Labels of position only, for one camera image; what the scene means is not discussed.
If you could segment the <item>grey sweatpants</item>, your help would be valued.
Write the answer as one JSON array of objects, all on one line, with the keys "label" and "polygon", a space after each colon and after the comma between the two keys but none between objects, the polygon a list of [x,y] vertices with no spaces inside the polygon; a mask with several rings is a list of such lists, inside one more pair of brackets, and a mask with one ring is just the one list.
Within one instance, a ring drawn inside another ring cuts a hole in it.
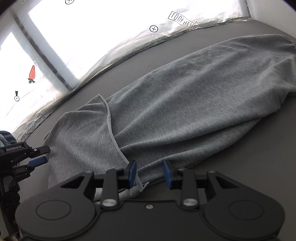
[{"label": "grey sweatpants", "polygon": [[237,142],[295,93],[295,43],[233,38],[186,55],[63,114],[44,139],[49,187],[136,161],[134,197],[164,178],[163,162],[195,166]]}]

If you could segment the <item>blue denim jeans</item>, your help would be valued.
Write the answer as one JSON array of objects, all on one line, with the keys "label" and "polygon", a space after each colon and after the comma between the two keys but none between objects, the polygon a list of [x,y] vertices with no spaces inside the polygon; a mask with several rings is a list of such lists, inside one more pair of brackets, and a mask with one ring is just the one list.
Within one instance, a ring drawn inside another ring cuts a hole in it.
[{"label": "blue denim jeans", "polygon": [[17,140],[15,137],[7,132],[7,131],[0,131],[0,148],[16,144]]}]

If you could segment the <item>clear plastic storage bag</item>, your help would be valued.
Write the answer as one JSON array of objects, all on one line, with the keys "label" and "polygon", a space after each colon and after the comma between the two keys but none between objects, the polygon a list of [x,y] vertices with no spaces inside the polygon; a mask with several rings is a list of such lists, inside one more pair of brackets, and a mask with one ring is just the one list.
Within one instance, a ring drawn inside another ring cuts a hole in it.
[{"label": "clear plastic storage bag", "polygon": [[247,1],[2,1],[1,130],[24,140],[115,63],[249,16]]}]

